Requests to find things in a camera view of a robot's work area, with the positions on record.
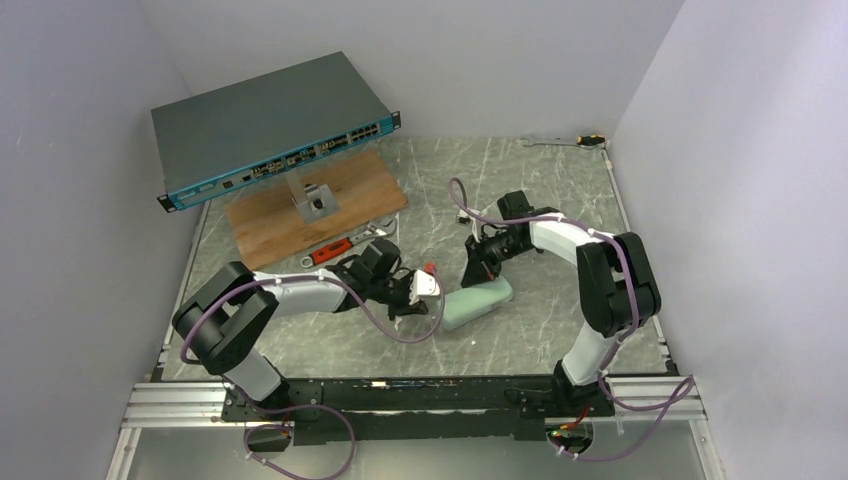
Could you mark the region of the grey metal bracket stand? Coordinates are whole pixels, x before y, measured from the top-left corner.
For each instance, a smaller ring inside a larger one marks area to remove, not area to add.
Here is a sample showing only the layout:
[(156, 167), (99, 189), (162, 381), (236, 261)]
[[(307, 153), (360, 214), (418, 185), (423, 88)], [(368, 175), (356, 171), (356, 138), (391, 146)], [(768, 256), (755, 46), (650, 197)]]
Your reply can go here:
[(294, 170), (284, 174), (292, 202), (305, 224), (315, 223), (340, 211), (337, 199), (327, 184), (304, 183)]

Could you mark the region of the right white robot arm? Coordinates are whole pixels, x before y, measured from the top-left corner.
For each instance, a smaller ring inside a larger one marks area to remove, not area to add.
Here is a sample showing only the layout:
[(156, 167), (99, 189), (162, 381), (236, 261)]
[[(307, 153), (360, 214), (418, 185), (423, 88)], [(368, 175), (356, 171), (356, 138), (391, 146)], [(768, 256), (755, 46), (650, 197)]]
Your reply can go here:
[(556, 363), (552, 390), (566, 400), (604, 388), (604, 373), (620, 345), (661, 307), (641, 238), (592, 229), (552, 207), (535, 208), (521, 190), (505, 194), (497, 206), (495, 233), (479, 232), (465, 242), (462, 287), (496, 280), (505, 261), (531, 250), (574, 265), (584, 324)]

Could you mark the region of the mint green umbrella sleeve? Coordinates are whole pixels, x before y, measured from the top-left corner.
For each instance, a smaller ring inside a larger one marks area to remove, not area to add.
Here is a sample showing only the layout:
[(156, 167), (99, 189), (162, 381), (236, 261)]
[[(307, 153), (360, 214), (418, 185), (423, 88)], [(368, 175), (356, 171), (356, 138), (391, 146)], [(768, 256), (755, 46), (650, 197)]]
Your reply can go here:
[(513, 287), (505, 278), (460, 288), (445, 296), (441, 327), (456, 330), (500, 308), (513, 298)]

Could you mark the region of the grey blue network switch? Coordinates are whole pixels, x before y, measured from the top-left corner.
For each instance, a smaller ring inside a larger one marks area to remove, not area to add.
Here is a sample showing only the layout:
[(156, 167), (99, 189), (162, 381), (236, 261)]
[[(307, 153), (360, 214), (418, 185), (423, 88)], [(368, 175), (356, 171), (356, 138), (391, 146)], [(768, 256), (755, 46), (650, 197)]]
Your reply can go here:
[(156, 107), (151, 118), (168, 213), (402, 126), (341, 51)]

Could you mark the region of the wooden board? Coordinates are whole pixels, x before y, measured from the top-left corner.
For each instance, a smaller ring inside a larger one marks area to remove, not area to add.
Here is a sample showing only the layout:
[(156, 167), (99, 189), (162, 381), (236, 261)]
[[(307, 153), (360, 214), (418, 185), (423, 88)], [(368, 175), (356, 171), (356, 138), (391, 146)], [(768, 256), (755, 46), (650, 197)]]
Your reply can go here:
[(286, 181), (249, 194), (226, 207), (241, 259), (249, 268), (261, 269), (314, 249), (408, 205), (395, 176), (375, 149), (309, 173), (304, 182), (327, 186), (339, 211), (306, 222), (295, 206), (294, 194)]

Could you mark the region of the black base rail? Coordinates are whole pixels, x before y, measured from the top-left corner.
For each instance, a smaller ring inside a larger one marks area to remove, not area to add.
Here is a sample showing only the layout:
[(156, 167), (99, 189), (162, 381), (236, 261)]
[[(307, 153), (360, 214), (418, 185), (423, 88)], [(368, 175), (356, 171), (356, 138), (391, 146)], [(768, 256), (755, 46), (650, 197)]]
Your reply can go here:
[(292, 379), (287, 396), (258, 409), (228, 389), (227, 423), (285, 422), (296, 446), (329, 442), (508, 437), (538, 441), (558, 423), (615, 413), (595, 387), (563, 400), (551, 375)]

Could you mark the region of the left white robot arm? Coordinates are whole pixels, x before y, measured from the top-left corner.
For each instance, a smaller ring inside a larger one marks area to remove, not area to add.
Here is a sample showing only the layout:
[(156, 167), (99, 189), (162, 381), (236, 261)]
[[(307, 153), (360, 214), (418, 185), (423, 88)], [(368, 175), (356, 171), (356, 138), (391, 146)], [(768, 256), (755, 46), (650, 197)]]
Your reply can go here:
[(173, 315), (183, 340), (179, 355), (238, 388), (264, 408), (287, 407), (290, 385), (255, 347), (270, 320), (304, 313), (340, 313), (367, 301), (389, 318), (424, 315), (440, 286), (430, 270), (403, 266), (399, 248), (378, 238), (359, 253), (310, 272), (268, 274), (240, 261), (222, 267)]

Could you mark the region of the red handled adjustable wrench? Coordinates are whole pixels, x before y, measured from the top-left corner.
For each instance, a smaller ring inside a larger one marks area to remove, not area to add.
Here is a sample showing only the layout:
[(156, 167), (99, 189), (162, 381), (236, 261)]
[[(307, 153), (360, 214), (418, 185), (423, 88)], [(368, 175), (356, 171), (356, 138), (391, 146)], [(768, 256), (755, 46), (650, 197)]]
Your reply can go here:
[(339, 257), (341, 254), (346, 253), (360, 243), (367, 240), (386, 237), (394, 233), (396, 227), (397, 221), (395, 219), (370, 221), (363, 231), (335, 240), (308, 253), (301, 258), (300, 265), (302, 268), (310, 268), (321, 265)]

